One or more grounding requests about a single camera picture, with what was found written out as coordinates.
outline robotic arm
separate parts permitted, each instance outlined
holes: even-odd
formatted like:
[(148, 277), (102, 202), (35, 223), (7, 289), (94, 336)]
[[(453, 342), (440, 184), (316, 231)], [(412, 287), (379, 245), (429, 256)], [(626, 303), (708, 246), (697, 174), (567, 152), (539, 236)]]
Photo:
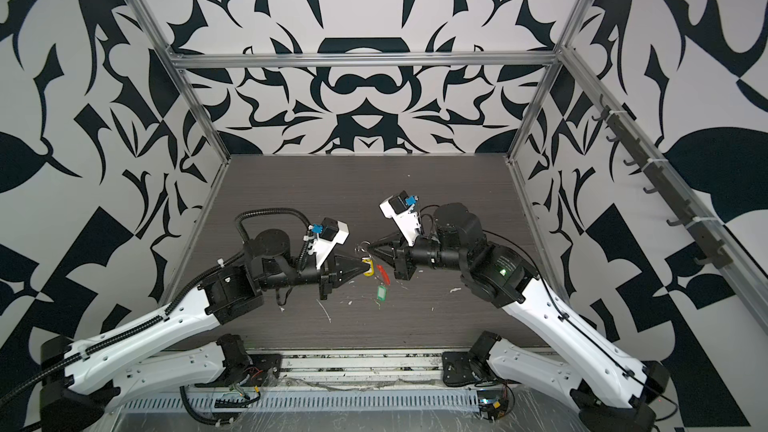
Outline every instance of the robotic arm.
[(400, 233), (374, 242), (369, 251), (393, 266), (396, 278), (409, 280), (417, 267), (457, 269), (474, 295), (526, 324), (568, 362), (527, 352), (485, 332), (470, 351), (478, 369), (489, 368), (501, 379), (560, 400), (593, 432), (652, 429), (656, 415), (648, 404), (667, 387), (664, 366), (640, 362), (595, 331), (533, 264), (490, 242), (478, 217), (463, 204), (437, 207), (431, 236), (422, 233), (417, 197), (400, 192), (382, 202), (381, 209), (395, 219)]
[[(299, 256), (291, 256), (284, 231), (273, 228), (250, 238), (240, 224), (244, 218), (273, 213), (290, 213), (307, 226)], [(43, 372), (9, 392), (0, 407), (42, 379), (40, 425), (44, 432), (63, 432), (82, 430), (104, 412), (153, 391), (188, 384), (209, 388), (240, 384), (248, 378), (245, 369), (251, 363), (235, 335), (194, 350), (150, 356), (260, 307), (265, 290), (289, 288), (287, 299), (293, 286), (318, 284), (320, 299), (325, 300), (334, 288), (369, 270), (359, 258), (333, 252), (349, 230), (331, 218), (311, 225), (293, 209), (262, 209), (238, 216), (237, 227), (244, 239), (242, 252), (220, 259), (170, 304), (96, 337), (73, 342), (59, 336), (45, 342)]]

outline white debris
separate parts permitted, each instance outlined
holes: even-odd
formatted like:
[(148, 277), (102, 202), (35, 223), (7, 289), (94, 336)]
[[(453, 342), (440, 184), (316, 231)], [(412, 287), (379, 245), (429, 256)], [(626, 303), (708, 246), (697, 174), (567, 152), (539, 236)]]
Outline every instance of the white debris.
[(326, 313), (326, 317), (328, 317), (328, 323), (330, 324), (331, 316), (328, 315), (328, 311), (326, 310), (326, 308), (325, 308), (325, 306), (323, 304), (320, 304), (320, 306), (322, 307), (322, 311)]

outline yellow key tag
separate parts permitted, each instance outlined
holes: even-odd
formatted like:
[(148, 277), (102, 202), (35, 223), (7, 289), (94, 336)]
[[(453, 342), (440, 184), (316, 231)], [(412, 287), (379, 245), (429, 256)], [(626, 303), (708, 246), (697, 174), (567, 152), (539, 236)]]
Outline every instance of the yellow key tag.
[(371, 259), (371, 258), (364, 258), (362, 261), (364, 263), (370, 265), (370, 270), (368, 272), (363, 272), (362, 274), (365, 275), (366, 277), (372, 277), (373, 274), (374, 274), (374, 271), (373, 271), (373, 259)]

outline red object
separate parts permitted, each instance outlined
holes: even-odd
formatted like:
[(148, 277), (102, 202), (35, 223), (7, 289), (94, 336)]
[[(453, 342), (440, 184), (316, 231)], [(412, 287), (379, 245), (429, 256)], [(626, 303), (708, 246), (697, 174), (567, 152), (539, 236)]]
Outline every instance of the red object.
[(384, 285), (389, 285), (389, 275), (387, 275), (386, 270), (384, 270), (384, 266), (381, 264), (377, 264), (376, 268), (379, 269), (379, 272), (382, 275), (382, 280), (384, 281)]

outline wood grain surface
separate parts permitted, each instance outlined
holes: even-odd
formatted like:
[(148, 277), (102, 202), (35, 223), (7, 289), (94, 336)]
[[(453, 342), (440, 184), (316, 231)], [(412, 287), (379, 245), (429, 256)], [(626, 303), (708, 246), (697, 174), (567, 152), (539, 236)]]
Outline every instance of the wood grain surface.
[[(379, 203), (401, 190), (417, 194), (422, 206), (464, 203), (485, 229), (539, 260), (502, 155), (235, 156), (180, 283), (240, 250), (233, 219), (244, 210), (293, 207), (314, 223), (326, 216), (346, 222), (350, 236), (336, 251), (354, 255), (359, 242), (396, 230)], [(302, 225), (293, 216), (252, 218), (246, 228), (251, 237), (282, 228), (291, 236), (292, 254), (299, 251)], [(379, 281), (362, 275), (323, 302), (317, 300), (317, 286), (297, 287), (284, 311), (274, 293), (266, 292), (263, 307), (173, 348), (197, 347), (225, 333), (239, 334), (248, 348), (469, 347), (484, 330), (523, 347), (545, 345), (523, 324), (472, 295), (458, 274), (427, 269), (409, 282), (392, 280), (384, 302), (375, 300)], [(451, 292), (454, 288), (461, 290)]]

